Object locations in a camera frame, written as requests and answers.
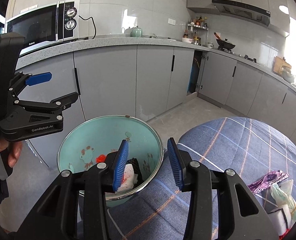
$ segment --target microwave window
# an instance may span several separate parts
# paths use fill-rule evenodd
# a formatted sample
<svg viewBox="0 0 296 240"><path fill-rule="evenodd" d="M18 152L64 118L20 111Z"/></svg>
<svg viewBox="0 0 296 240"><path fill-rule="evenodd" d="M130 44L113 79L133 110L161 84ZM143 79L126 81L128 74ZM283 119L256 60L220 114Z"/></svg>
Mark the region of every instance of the microwave window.
<svg viewBox="0 0 296 240"><path fill-rule="evenodd" d="M56 6L41 8L24 14L7 24L7 32L25 37L24 48L43 41L56 40Z"/></svg>

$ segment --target teal bowl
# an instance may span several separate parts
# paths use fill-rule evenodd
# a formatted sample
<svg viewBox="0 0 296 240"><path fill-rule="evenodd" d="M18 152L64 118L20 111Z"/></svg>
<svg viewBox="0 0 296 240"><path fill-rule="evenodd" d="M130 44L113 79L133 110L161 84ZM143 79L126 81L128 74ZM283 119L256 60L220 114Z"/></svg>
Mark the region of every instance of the teal bowl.
<svg viewBox="0 0 296 240"><path fill-rule="evenodd" d="M117 151L123 139L129 142L128 159L138 160L144 182L129 192L106 193L106 201L110 207L127 201L156 176L164 156L164 148L157 132L137 118L107 115L77 126L59 148L59 172L70 170L76 173L88 170L96 164L99 155Z"/></svg>

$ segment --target human hand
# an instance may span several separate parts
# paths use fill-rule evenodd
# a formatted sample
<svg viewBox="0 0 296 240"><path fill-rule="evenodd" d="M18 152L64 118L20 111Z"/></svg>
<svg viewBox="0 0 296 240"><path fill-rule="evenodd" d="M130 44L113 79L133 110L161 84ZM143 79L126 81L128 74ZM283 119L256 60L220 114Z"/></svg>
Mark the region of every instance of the human hand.
<svg viewBox="0 0 296 240"><path fill-rule="evenodd" d="M0 138L0 152L5 150L8 147L8 142L4 138ZM21 154L21 149L23 148L22 142L12 143L12 150L8 156L8 165L12 168L18 161L18 158Z"/></svg>

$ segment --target red item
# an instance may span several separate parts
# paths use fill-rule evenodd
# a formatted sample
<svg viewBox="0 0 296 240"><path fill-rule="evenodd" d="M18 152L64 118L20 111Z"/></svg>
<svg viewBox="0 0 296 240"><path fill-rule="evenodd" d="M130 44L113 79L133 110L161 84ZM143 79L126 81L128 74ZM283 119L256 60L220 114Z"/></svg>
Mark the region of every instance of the red item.
<svg viewBox="0 0 296 240"><path fill-rule="evenodd" d="M288 228L286 230L286 232L282 236L279 236L279 240L281 240L282 238L284 238L289 231L290 231L290 229Z"/></svg>
<svg viewBox="0 0 296 240"><path fill-rule="evenodd" d="M99 155L97 158L96 158L96 163L103 163L106 159L106 155Z"/></svg>

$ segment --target wok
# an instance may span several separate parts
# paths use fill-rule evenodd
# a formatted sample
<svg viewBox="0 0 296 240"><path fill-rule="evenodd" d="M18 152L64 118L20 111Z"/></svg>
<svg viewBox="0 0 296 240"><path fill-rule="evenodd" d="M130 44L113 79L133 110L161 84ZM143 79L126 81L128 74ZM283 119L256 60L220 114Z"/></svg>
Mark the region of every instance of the wok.
<svg viewBox="0 0 296 240"><path fill-rule="evenodd" d="M235 47L235 44L230 43L227 39L222 40L217 33L214 33L214 35L217 37L217 43L219 47L224 49L233 49Z"/></svg>

